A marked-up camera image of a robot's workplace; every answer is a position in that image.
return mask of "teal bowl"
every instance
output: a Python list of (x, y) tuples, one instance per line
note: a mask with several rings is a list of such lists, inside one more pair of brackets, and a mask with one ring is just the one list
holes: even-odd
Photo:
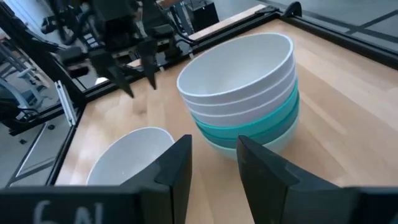
[[(291, 142), (291, 140), (293, 139), (294, 131), (296, 130), (298, 123), (299, 123), (299, 116), (296, 117), (296, 120), (294, 121), (293, 125), (283, 135), (273, 140), (272, 142), (263, 144), (262, 146), (266, 147), (267, 149), (271, 150), (274, 153), (280, 154), (286, 148), (288, 143)], [(230, 159), (237, 160), (236, 147), (228, 148), (228, 147), (219, 146), (215, 143), (212, 143), (209, 139), (207, 138), (205, 139), (212, 146), (212, 148), (221, 155)]]
[[(299, 108), (300, 108), (300, 97), (297, 97), (292, 111), (281, 122), (271, 127), (270, 129), (267, 129), (261, 133), (257, 133), (248, 137), (262, 145), (277, 139), (293, 125), (294, 121), (296, 120), (296, 117), (299, 115)], [(228, 147), (228, 148), (236, 147), (236, 140), (238, 135), (236, 135), (234, 138), (218, 138), (206, 133), (206, 131), (202, 130), (200, 127), (199, 130), (201, 131), (202, 135), (204, 135), (204, 137), (207, 138), (207, 140), (219, 146)]]
[(232, 139), (236, 138), (239, 134), (246, 136), (253, 136), (255, 134), (261, 133), (264, 130), (274, 127), (276, 124), (280, 123), (285, 117), (293, 110), (297, 98), (299, 97), (298, 83), (296, 82), (294, 89), (287, 100), (280, 105), (276, 110), (269, 113), (267, 116), (253, 121), (248, 124), (232, 127), (219, 127), (205, 124), (197, 120), (194, 116), (197, 126), (203, 130), (205, 133), (214, 136), (216, 138)]

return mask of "wooden tabletop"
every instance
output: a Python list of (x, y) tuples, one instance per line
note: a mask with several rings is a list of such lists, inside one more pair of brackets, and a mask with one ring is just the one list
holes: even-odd
[[(247, 34), (278, 32), (295, 44), (300, 122), (282, 156), (340, 186), (398, 185), (398, 72), (276, 20)], [(108, 146), (145, 126), (193, 135), (187, 223), (253, 223), (235, 161), (206, 143), (178, 90), (183, 62), (87, 105), (57, 180), (81, 185)]]

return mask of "white bowl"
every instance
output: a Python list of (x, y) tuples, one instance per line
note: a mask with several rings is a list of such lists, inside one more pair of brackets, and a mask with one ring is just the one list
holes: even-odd
[(141, 128), (114, 142), (97, 160), (88, 185), (121, 185), (154, 162), (174, 144), (161, 128)]
[(278, 82), (273, 84), (271, 87), (266, 88), (262, 92), (247, 97), (242, 100), (234, 101), (231, 103), (222, 103), (215, 105), (204, 105), (193, 103), (189, 100), (184, 99), (185, 104), (188, 108), (196, 113), (203, 113), (208, 115), (221, 115), (221, 114), (233, 114), (246, 111), (250, 108), (261, 106), (268, 101), (274, 99), (275, 96), (282, 93), (289, 84), (292, 83), (295, 78), (295, 64), (292, 64), (289, 72), (286, 73)]
[(229, 103), (269, 88), (293, 63), (293, 42), (287, 36), (247, 35), (193, 59), (178, 76), (177, 88), (193, 103)]
[[(280, 154), (282, 152), (282, 150), (285, 149), (286, 145), (288, 145), (288, 143), (293, 139), (294, 131), (296, 130), (298, 123), (299, 123), (299, 115), (297, 115), (297, 118), (294, 121), (294, 123), (283, 135), (281, 135), (279, 138), (273, 140), (272, 142), (269, 142), (262, 146), (266, 147), (267, 149), (271, 150), (274, 153)], [(237, 160), (236, 149), (219, 146), (215, 143), (212, 143), (206, 137), (204, 137), (204, 138), (213, 147), (213, 149), (216, 150), (217, 152), (219, 152), (221, 155), (223, 155), (227, 158), (233, 159), (233, 160)]]
[(255, 108), (250, 108), (239, 113), (222, 115), (203, 114), (190, 110), (191, 114), (202, 123), (219, 127), (239, 126), (256, 121), (273, 112), (287, 100), (297, 84), (296, 74), (294, 74), (294, 77), (295, 78), (290, 81), (289, 85), (285, 86), (285, 90), (283, 92), (275, 96), (272, 100), (265, 102), (264, 104)]

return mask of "white wall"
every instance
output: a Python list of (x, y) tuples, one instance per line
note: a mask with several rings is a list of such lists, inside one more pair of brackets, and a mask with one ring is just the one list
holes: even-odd
[(40, 31), (43, 18), (52, 15), (52, 11), (44, 0), (4, 0), (4, 2), (14, 11), (18, 18), (27, 23), (31, 31), (48, 41), (60, 44), (57, 32), (44, 35)]

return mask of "cable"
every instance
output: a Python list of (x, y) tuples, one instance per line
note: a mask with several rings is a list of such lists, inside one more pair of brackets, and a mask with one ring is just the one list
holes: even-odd
[(174, 7), (170, 7), (170, 13), (173, 16), (174, 23), (176, 23), (179, 30), (183, 30), (183, 27), (181, 25), (181, 22), (177, 16), (177, 12), (175, 11)]
[(184, 40), (184, 39), (179, 39), (179, 40), (177, 40), (177, 41), (175, 42), (175, 44), (178, 44), (179, 42), (184, 42), (184, 43), (187, 43), (187, 44), (189, 44), (189, 45), (192, 44), (192, 43), (189, 43), (188, 41), (186, 41), (186, 40)]
[(38, 118), (39, 118), (39, 116), (40, 116), (40, 113), (36, 110), (36, 109), (33, 109), (33, 108), (18, 108), (21, 112), (23, 112), (24, 114), (25, 114), (25, 116), (28, 116), (29, 114), (27, 114), (27, 113), (25, 113), (25, 111), (33, 111), (35, 114), (36, 114), (36, 116), (35, 116), (35, 118), (34, 119), (31, 119), (31, 120), (29, 120), (29, 118), (31, 117), (31, 116), (28, 116), (27, 118), (26, 118), (26, 120), (27, 121), (19, 121), (18, 119), (14, 119), (14, 121), (15, 122), (17, 122), (17, 123), (19, 123), (19, 124), (28, 124), (28, 123), (30, 123), (30, 122), (33, 122), (33, 121), (35, 121), (35, 120), (37, 120)]
[(177, 25), (174, 24), (174, 22), (168, 17), (167, 14), (165, 14), (164, 9), (158, 5), (157, 3), (155, 3), (155, 5), (159, 8), (159, 11), (163, 17), (163, 19), (170, 24), (170, 26), (173, 27), (173, 29), (175, 30), (175, 32), (184, 40), (186, 40), (187, 42), (189, 42), (189, 45), (195, 45), (197, 44), (197, 42), (195, 40), (189, 39), (188, 37), (186, 37), (183, 33), (181, 33), (181, 31), (178, 29)]

